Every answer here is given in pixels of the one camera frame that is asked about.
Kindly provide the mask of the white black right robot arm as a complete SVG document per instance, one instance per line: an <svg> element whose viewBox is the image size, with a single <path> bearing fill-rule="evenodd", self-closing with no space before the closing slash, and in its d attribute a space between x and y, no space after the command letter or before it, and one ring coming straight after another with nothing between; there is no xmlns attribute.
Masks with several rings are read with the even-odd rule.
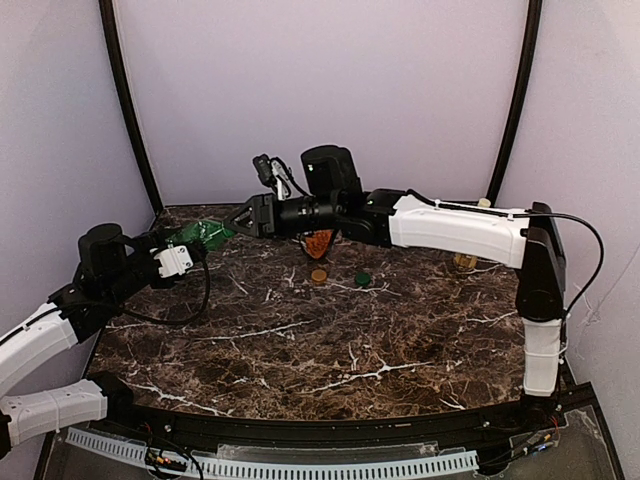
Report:
<svg viewBox="0 0 640 480"><path fill-rule="evenodd" d="M288 198L278 185L288 170L277 158L253 160L269 194L252 196L224 226L255 238L294 238L321 230L390 248L424 247L498 262L516 271L516 309L525 330L525 394L556 388L565 315L564 249L551 209L495 209L428 199L413 190L363 190L351 152L336 145L301 155L308 192Z"/></svg>

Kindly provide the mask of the beige label tea bottle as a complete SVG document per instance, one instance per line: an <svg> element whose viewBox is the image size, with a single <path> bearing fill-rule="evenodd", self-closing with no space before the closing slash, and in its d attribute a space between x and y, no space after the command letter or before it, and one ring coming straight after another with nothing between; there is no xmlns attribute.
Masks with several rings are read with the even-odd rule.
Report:
<svg viewBox="0 0 640 480"><path fill-rule="evenodd" d="M466 255L456 253L454 256L454 262L460 269L473 270L476 268L478 258L473 255Z"/></svg>

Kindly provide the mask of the dark green bottle cap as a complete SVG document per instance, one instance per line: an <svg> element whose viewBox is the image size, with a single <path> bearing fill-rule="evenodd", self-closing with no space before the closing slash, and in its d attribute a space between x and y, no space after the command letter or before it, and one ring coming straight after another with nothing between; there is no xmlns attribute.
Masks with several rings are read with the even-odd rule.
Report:
<svg viewBox="0 0 640 480"><path fill-rule="evenodd" d="M369 273L360 271L356 273L354 281L358 287L365 288L371 284L372 277Z"/></svg>

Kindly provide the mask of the orange juice bottle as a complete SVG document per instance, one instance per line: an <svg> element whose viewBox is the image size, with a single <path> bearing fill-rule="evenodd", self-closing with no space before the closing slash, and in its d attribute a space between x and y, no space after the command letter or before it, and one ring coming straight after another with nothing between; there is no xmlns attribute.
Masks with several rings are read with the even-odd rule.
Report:
<svg viewBox="0 0 640 480"><path fill-rule="evenodd" d="M320 260L329 252L336 236L335 230L317 230L304 235L303 249L313 260Z"/></svg>

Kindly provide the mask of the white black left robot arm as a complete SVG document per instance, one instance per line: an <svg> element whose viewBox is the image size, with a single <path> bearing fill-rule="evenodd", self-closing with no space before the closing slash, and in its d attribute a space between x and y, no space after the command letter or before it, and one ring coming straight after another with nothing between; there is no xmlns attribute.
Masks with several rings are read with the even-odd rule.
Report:
<svg viewBox="0 0 640 480"><path fill-rule="evenodd" d="M103 420L130 404L132 391L109 373L28 395L13 396L10 391L124 314L125 302L140 290L170 287L205 259L196 242L179 243L161 232L128 237L115 223L91 228L80 237L78 249L72 281L1 338L3 454L33 437Z"/></svg>

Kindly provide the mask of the orange bottle cap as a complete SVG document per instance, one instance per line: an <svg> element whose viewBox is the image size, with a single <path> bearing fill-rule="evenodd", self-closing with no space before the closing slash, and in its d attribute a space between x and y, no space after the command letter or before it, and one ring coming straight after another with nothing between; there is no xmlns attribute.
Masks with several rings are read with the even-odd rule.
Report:
<svg viewBox="0 0 640 480"><path fill-rule="evenodd" d="M311 280L314 284L324 284L328 279L328 274L325 270L317 268L311 272Z"/></svg>

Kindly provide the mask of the green plastic soda bottle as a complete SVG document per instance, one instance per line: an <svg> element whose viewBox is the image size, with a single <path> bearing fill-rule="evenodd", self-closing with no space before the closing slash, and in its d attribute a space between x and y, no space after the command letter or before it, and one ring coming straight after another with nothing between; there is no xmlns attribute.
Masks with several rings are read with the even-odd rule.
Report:
<svg viewBox="0 0 640 480"><path fill-rule="evenodd" d="M220 221L200 220L178 229L167 238L167 242L172 245L200 244L207 252L212 252L235 235Z"/></svg>

